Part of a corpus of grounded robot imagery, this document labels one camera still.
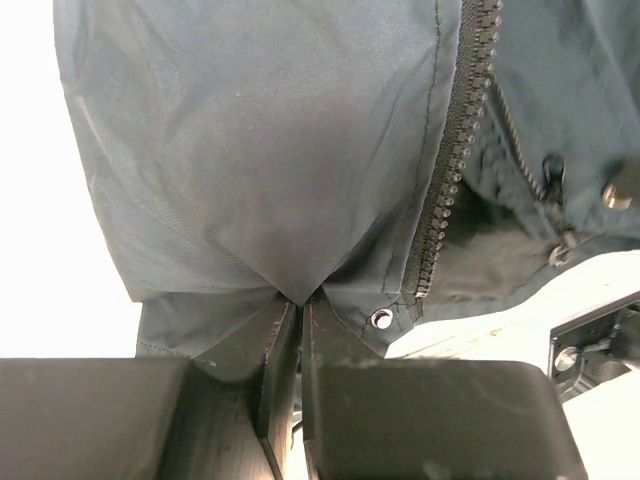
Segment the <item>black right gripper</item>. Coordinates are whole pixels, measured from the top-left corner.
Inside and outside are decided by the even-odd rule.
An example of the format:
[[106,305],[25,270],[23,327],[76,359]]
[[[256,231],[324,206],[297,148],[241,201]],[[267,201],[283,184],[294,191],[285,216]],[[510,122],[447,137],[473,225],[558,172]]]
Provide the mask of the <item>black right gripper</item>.
[[550,332],[548,377],[565,403],[639,369],[639,306],[611,305]]

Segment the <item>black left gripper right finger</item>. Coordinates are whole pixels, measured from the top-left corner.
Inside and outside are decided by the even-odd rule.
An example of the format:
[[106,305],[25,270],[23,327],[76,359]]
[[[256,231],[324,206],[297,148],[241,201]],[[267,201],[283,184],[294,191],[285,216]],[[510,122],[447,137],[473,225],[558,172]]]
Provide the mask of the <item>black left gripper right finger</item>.
[[555,390],[517,361],[384,359],[308,303],[303,435],[313,479],[584,479]]

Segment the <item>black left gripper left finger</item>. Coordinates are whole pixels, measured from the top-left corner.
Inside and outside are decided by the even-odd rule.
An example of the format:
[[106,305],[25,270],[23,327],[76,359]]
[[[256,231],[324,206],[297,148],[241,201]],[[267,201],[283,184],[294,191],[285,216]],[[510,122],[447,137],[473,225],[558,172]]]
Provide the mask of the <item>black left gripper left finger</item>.
[[275,299],[194,359],[5,359],[5,479],[280,479],[295,307]]

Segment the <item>grey gradient hooded jacket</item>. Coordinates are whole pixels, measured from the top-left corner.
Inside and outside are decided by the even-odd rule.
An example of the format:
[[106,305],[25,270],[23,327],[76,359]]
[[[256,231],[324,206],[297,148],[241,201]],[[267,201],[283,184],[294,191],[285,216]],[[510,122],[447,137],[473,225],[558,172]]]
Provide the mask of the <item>grey gradient hooded jacket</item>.
[[57,1],[141,356],[315,294],[386,353],[639,246],[635,1]]

